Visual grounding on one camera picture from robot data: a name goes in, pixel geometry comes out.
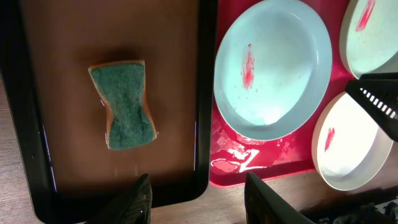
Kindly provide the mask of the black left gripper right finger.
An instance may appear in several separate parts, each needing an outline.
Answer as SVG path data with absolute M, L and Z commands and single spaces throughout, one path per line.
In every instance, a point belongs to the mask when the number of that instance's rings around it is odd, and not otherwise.
M 247 224 L 313 224 L 253 172 L 246 176 L 244 204 Z

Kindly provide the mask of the green and yellow sponge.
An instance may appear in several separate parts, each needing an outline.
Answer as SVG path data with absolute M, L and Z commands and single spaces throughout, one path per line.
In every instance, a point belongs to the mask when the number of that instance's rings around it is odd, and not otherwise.
M 88 72 L 106 109 L 106 144 L 114 151 L 149 144 L 157 137 L 146 100 L 143 60 L 92 65 Z

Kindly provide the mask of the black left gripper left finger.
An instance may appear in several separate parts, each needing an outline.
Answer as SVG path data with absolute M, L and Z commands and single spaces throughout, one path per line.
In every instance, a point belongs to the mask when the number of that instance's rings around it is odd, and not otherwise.
M 86 224 L 149 224 L 152 206 L 152 187 L 148 174 L 123 191 Z

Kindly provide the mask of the white plate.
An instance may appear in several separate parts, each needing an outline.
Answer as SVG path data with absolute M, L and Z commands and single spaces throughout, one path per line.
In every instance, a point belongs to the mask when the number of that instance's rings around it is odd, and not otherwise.
M 369 182 L 387 160 L 393 140 L 342 92 L 322 111 L 313 131 L 312 160 L 322 179 L 340 191 Z

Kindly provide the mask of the light blue plate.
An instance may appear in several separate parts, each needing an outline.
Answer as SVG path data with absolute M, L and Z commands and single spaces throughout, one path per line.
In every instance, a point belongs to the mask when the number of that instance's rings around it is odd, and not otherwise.
M 258 141 L 279 139 L 314 114 L 331 69 L 329 33 L 309 5 L 261 1 L 232 23 L 220 43 L 216 104 L 240 135 Z

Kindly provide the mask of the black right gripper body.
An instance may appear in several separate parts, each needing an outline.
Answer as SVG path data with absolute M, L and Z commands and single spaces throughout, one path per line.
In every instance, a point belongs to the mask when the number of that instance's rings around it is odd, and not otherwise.
M 397 141 L 397 73 L 363 74 L 358 80 L 350 80 L 345 92 Z

